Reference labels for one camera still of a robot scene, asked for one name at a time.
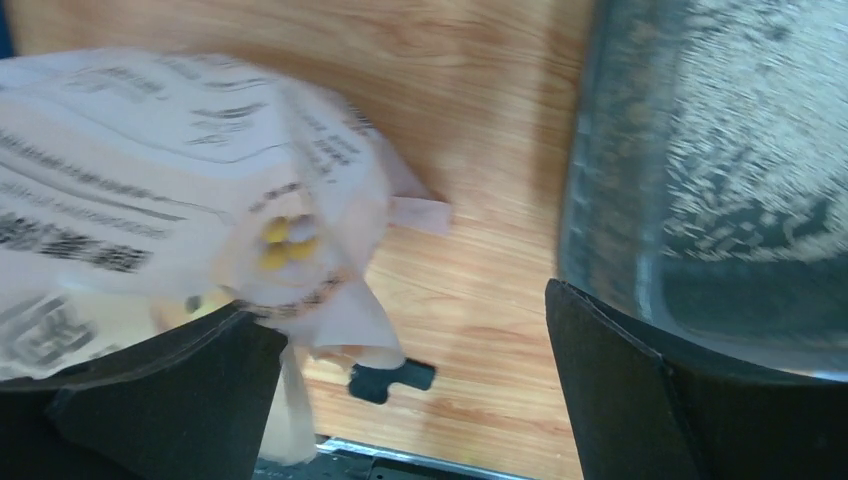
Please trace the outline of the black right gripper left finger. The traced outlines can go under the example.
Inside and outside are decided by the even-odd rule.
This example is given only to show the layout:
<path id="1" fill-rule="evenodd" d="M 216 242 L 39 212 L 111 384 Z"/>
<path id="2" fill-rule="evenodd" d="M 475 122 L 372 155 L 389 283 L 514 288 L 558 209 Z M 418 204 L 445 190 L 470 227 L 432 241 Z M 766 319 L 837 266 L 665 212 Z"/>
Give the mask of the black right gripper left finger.
<path id="1" fill-rule="evenodd" d="M 233 308 L 1 385 L 5 479 L 249 479 L 288 343 Z"/>

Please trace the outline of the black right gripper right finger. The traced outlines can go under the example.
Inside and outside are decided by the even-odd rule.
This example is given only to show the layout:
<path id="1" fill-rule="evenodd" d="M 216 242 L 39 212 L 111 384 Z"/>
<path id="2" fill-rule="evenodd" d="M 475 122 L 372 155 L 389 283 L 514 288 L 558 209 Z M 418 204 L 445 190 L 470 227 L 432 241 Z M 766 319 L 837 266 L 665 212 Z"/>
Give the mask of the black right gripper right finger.
<path id="1" fill-rule="evenodd" d="M 546 322 L 587 479 L 843 479 L 847 387 L 758 366 L 567 282 Z"/>

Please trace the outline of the pink cat litter bag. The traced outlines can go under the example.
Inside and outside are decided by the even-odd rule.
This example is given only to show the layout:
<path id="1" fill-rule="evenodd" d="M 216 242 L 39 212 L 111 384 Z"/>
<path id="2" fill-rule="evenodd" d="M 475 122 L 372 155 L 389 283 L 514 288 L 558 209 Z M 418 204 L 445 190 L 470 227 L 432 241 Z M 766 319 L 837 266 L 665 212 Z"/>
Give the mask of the pink cat litter bag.
<path id="1" fill-rule="evenodd" d="M 289 338 L 260 454 L 317 453 L 300 359 L 405 359 L 365 272 L 452 210 L 337 92 L 219 54 L 1 63 L 1 376 L 41 380 L 226 304 Z"/>

